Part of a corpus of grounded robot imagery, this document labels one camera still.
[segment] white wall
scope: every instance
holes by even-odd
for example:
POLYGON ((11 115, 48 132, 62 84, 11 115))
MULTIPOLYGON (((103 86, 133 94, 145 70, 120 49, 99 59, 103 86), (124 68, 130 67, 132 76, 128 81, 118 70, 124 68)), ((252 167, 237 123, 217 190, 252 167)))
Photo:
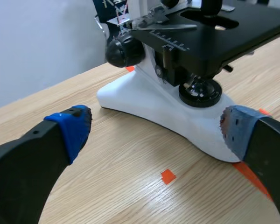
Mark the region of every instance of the white wall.
POLYGON ((104 62, 92 0, 0 0, 0 107, 104 62))

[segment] scale markings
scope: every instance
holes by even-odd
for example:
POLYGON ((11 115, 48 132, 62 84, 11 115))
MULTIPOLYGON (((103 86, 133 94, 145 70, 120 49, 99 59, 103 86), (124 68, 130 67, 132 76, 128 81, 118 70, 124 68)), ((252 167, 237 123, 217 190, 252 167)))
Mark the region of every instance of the scale markings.
POLYGON ((171 37, 166 38, 166 35, 162 35, 160 32, 155 33, 155 30, 153 30, 153 31, 150 31, 149 33, 154 35, 154 36, 156 36, 156 37, 158 37, 158 38, 160 38, 161 40, 167 42, 168 44, 170 44, 170 45, 172 45, 172 46, 174 46, 174 47, 176 47, 176 48, 178 48, 178 49, 180 49, 182 51, 190 50, 190 48, 184 48, 183 47, 184 46, 183 43, 179 44, 178 41, 172 41, 171 37))

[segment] microscope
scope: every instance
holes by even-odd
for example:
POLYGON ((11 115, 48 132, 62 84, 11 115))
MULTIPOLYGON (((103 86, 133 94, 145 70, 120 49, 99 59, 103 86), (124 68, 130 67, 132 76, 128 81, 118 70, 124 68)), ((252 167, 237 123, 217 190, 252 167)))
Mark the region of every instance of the microscope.
POLYGON ((214 80, 230 63, 280 37, 280 9, 232 0, 128 0, 126 29, 107 61, 135 70, 102 87, 103 108, 126 112, 184 136, 208 155, 239 158, 220 129, 235 102, 214 80))

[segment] blue gripper pad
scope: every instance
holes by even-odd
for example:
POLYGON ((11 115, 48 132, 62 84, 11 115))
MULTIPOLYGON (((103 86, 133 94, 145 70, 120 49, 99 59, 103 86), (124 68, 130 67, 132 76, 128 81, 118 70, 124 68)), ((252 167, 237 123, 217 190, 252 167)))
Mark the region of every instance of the blue gripper pad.
POLYGON ((256 122, 270 117, 254 109, 233 105, 227 107, 221 116, 221 129, 227 147, 242 161, 248 149, 250 137, 256 122))
POLYGON ((53 113, 44 120, 55 121, 59 124, 69 163, 72 164, 87 142, 91 130, 91 109, 84 105, 76 105, 63 112, 53 113))

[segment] small orange square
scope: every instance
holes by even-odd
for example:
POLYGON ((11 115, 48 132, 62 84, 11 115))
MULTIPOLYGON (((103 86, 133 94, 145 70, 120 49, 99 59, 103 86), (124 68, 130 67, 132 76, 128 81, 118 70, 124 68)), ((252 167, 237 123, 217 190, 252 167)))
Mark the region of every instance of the small orange square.
POLYGON ((171 183, 176 178, 176 176, 171 172, 170 169, 166 169, 164 172, 161 173, 161 175, 162 180, 165 184, 171 183))

